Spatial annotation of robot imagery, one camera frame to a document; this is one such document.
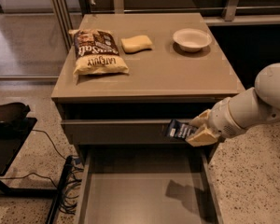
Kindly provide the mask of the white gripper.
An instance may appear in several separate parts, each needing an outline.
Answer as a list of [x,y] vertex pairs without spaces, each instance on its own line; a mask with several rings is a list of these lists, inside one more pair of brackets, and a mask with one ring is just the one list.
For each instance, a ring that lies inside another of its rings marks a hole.
[[245,133],[233,119],[230,112],[231,98],[225,98],[216,103],[212,109],[206,109],[189,123],[200,127],[194,134],[186,138],[193,147],[213,145],[218,140],[218,135],[223,138],[233,138]]

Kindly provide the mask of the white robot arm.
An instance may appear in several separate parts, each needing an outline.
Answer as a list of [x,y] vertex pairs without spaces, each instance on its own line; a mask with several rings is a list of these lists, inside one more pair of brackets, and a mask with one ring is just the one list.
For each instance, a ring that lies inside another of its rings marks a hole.
[[193,147],[244,134],[251,127],[280,121],[280,63],[263,68],[252,88],[217,102],[194,118],[198,130],[186,138]]

